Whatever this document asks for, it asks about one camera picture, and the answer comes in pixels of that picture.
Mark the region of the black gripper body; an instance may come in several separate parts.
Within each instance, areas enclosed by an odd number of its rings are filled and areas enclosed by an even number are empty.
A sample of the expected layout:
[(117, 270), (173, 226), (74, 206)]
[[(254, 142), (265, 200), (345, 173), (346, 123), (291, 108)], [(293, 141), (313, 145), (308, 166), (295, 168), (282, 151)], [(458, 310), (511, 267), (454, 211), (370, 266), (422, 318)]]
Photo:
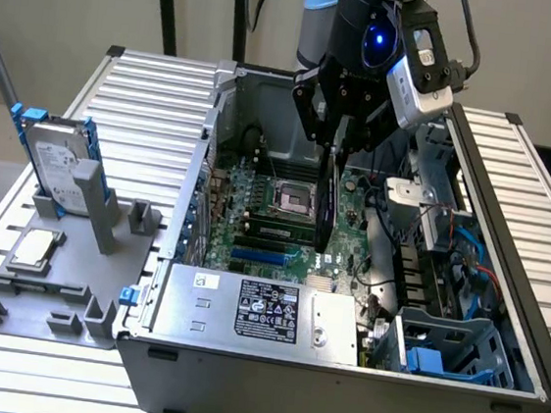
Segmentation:
[(327, 115), (366, 117), (389, 101), (385, 82), (398, 49), (395, 0), (337, 0), (318, 72)]

